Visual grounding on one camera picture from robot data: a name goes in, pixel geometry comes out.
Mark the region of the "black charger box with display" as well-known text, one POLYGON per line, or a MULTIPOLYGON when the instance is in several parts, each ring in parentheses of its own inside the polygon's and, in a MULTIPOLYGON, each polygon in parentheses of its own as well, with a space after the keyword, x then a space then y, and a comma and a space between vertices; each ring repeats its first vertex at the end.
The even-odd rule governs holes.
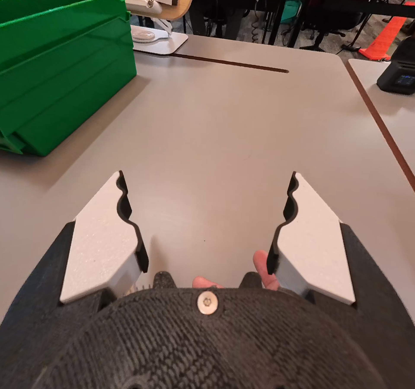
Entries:
POLYGON ((377 79, 384 92, 413 95, 415 92, 415 38, 403 40, 391 56, 389 66, 377 79))

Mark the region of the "teal bag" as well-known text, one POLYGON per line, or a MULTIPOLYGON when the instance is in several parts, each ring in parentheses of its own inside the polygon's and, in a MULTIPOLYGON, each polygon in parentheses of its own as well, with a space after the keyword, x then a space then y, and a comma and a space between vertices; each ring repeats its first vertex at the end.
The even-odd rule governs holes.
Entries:
POLYGON ((301 5, 301 0, 286 0, 281 17, 281 24, 291 24, 295 21, 301 5))

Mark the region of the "black office chair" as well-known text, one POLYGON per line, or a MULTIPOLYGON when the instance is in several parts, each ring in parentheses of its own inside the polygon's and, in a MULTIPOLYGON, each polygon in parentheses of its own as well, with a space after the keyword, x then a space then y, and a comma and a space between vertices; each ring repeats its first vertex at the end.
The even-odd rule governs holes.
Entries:
POLYGON ((338 34, 345 37, 341 30, 351 30, 359 25, 363 19, 363 13, 339 11, 323 7, 324 0, 310 0, 303 26, 313 32, 318 32, 313 45, 303 46, 300 49, 324 52, 320 44, 328 34, 338 34))

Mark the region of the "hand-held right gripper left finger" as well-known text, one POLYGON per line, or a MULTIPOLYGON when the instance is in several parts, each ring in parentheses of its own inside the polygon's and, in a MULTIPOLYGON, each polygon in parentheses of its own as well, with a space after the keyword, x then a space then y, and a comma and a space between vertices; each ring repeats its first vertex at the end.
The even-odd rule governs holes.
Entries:
POLYGON ((122 171, 115 172, 74 219, 60 302, 72 303, 98 291, 127 295, 149 260, 122 171))

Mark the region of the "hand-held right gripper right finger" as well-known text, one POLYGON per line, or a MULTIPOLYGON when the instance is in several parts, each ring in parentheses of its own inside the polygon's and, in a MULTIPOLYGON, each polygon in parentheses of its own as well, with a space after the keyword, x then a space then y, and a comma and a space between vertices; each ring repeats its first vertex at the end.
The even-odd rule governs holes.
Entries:
POLYGON ((305 297, 319 292, 355 303, 341 221, 299 172, 293 172, 267 256, 267 272, 280 286, 305 297))

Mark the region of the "orange traffic cone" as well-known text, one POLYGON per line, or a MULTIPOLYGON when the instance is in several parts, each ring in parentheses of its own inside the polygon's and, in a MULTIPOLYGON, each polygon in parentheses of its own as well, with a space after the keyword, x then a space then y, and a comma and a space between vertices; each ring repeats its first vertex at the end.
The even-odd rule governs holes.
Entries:
POLYGON ((359 49, 359 53, 371 61, 389 61, 391 57, 387 54, 387 50, 390 48, 406 19, 406 17, 392 17, 369 47, 359 49))

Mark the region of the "person's right hand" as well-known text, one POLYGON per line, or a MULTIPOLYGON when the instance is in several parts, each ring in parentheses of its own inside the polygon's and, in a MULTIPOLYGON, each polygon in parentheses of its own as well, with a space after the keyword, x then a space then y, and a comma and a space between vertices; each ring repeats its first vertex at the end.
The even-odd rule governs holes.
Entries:
MULTIPOLYGON (((259 274, 262 284, 265 289, 270 291, 277 291, 280 284, 274 274, 269 275, 267 271, 267 256, 264 250, 257 250, 253 255, 253 264, 257 273, 259 274)), ((215 282, 212 282, 205 277, 197 276, 192 282, 193 288, 224 288, 215 282)))

